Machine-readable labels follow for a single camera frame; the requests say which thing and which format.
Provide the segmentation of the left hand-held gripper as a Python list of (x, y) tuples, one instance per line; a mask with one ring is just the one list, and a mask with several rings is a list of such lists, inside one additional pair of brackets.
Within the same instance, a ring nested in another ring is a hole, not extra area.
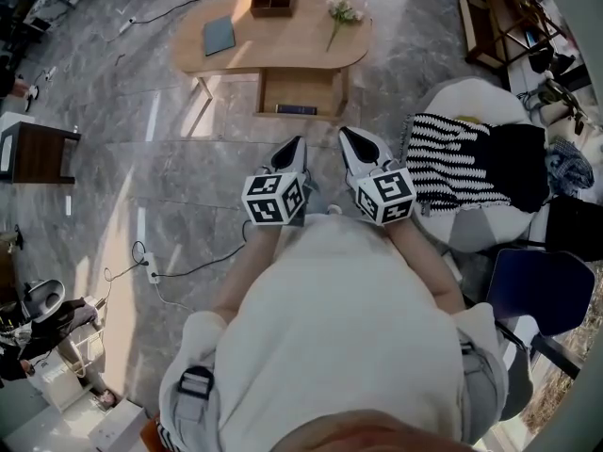
[(307, 167), (307, 144), (302, 136), (283, 142), (269, 160), (275, 170), (248, 176), (241, 200), (249, 220), (255, 226), (301, 227), (318, 184), (311, 178)]

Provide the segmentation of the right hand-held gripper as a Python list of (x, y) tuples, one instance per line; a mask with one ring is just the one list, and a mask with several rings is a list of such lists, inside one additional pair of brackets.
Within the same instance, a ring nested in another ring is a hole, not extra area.
[(408, 218), (416, 190), (409, 170), (391, 160), (386, 143), (358, 127), (341, 127), (338, 139), (358, 209), (380, 226)]

